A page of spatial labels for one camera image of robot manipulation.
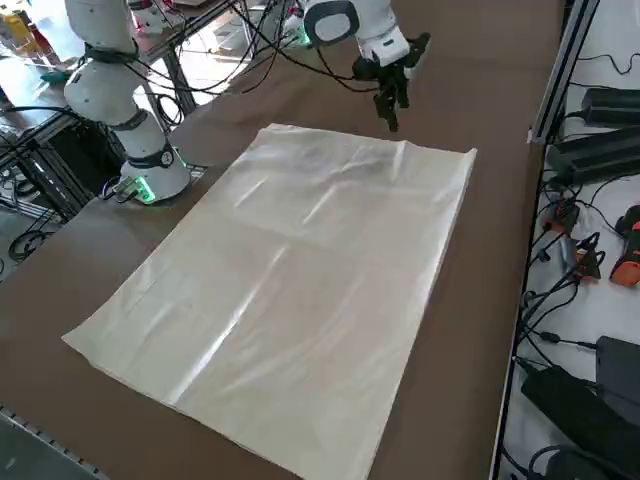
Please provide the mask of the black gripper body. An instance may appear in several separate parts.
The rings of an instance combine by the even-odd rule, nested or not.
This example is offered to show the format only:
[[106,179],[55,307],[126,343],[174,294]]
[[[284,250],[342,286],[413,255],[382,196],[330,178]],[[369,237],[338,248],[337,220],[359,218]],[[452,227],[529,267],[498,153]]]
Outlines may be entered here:
[[386,66],[381,66],[373,60],[360,56],[352,65],[352,73],[354,79],[360,81],[408,81],[417,64],[418,57],[416,55],[407,55]]

